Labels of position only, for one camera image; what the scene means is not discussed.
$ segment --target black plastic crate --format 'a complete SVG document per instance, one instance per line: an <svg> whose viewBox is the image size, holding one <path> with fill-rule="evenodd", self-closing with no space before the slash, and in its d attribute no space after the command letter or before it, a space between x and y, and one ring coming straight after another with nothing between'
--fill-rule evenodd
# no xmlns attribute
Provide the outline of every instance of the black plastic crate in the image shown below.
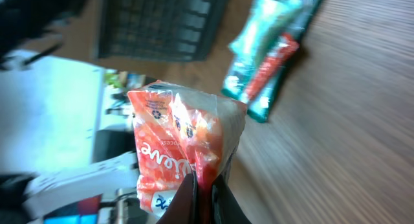
<svg viewBox="0 0 414 224"><path fill-rule="evenodd" d="M203 60L227 0L103 0L98 57Z"/></svg>

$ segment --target red wrapper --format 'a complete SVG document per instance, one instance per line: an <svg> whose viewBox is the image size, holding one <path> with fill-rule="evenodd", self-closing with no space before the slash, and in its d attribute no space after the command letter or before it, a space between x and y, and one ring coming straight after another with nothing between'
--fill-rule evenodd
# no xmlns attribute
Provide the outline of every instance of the red wrapper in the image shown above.
<svg viewBox="0 0 414 224"><path fill-rule="evenodd" d="M282 34L277 45L267 54L255 76L243 91L241 101L247 104L253 100L298 47L299 44L293 40L290 34Z"/></svg>

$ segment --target red plastic wrapper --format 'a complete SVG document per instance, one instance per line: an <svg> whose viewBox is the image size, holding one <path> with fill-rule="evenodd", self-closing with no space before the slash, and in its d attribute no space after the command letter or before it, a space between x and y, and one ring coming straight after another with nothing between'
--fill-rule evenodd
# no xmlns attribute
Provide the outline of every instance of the red plastic wrapper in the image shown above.
<svg viewBox="0 0 414 224"><path fill-rule="evenodd" d="M161 217L185 175L195 170L201 217L209 222L212 183L220 174L228 178L246 106L161 81L130 91L128 97L135 112L141 209Z"/></svg>
<svg viewBox="0 0 414 224"><path fill-rule="evenodd" d="M243 91L240 101L246 104L252 101L298 48L299 44L290 34L282 34L276 46L267 54L266 59Z"/></svg>

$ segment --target table surface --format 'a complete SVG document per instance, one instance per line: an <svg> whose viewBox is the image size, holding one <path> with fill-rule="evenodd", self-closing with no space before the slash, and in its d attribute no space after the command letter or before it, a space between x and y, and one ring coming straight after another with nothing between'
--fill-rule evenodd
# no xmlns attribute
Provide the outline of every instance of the table surface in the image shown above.
<svg viewBox="0 0 414 224"><path fill-rule="evenodd" d="M205 62L103 66L218 93L250 3L230 0ZM252 223L413 223L412 3L324 1L269 122L246 119L230 187Z"/></svg>

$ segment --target wooden surface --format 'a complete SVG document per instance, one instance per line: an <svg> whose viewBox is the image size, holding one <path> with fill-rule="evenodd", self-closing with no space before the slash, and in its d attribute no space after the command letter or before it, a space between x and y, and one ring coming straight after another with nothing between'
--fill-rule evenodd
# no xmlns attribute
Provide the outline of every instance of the wooden surface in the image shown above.
<svg viewBox="0 0 414 224"><path fill-rule="evenodd" d="M106 65L218 93L250 2L205 62ZM247 118L230 187L252 223L414 223L413 3L325 0L269 123Z"/></svg>

